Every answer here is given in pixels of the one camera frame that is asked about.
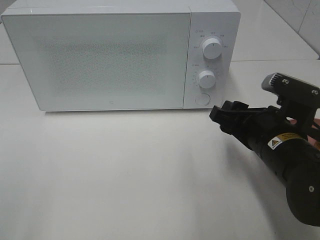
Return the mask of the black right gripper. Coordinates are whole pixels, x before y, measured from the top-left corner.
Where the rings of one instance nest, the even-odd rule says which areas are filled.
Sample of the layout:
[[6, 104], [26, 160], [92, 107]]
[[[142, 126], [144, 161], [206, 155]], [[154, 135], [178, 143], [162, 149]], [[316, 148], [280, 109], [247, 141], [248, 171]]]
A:
[[226, 100], [222, 108], [214, 106], [209, 118], [220, 129], [234, 136], [257, 155], [301, 155], [312, 151], [307, 134], [296, 124], [281, 119], [278, 108], [269, 106], [249, 108], [240, 101]]

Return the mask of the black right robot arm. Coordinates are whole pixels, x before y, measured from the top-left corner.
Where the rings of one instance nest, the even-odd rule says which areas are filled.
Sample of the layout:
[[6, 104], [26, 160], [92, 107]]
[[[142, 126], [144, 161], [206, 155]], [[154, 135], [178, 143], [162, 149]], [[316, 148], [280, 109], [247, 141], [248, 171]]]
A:
[[285, 187], [286, 200], [301, 223], [320, 225], [320, 151], [307, 133], [275, 106], [250, 108], [239, 101], [214, 106], [210, 119], [264, 162]]

